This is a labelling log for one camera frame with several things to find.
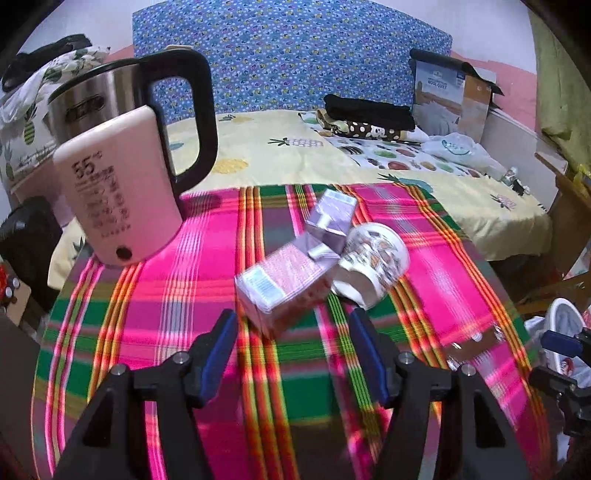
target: black kettle handle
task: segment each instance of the black kettle handle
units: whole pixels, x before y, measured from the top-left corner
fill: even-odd
[[[141,89],[146,104],[157,113],[158,129],[166,157],[169,153],[166,125],[164,125],[160,107],[152,98],[151,85],[169,77],[181,77],[187,80],[191,86],[197,135],[199,136],[199,155],[195,162],[179,175],[174,174],[172,159],[166,158],[173,192],[178,196],[202,181],[216,161],[217,126],[209,63],[203,55],[195,50],[178,48],[143,57],[139,60],[139,65],[142,70]]]

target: temperature label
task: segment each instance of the temperature label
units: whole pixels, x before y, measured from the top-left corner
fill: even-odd
[[[86,208],[92,226],[100,231],[102,238],[117,235],[129,229],[129,208],[121,192],[113,165],[98,169],[97,160],[102,158],[99,150],[72,164],[76,175],[76,191]]]

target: screw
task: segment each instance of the screw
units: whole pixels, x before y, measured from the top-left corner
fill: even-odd
[[[187,352],[176,352],[173,355],[173,362],[177,365],[182,365],[189,360],[189,354]]]
[[[414,355],[411,352],[402,352],[398,355],[398,361],[404,365],[410,365],[414,362]]]
[[[470,364],[463,364],[462,373],[468,377],[471,377],[472,375],[476,375],[476,368]]]
[[[126,371],[127,371],[127,365],[125,365],[125,364],[117,364],[117,365],[114,365],[113,368],[111,368],[111,373],[113,375],[117,375],[117,376],[123,375]]]

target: black round button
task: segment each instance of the black round button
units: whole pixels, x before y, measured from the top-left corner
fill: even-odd
[[[115,253],[121,260],[129,260],[132,255],[131,250],[127,247],[118,247],[117,250],[115,250]]]

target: headboard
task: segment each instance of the headboard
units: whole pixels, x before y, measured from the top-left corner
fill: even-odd
[[[327,93],[413,100],[411,48],[450,53],[452,37],[369,0],[168,0],[133,14],[135,55],[191,45],[212,69],[216,113],[311,110]],[[154,86],[167,123],[193,116],[189,86]]]

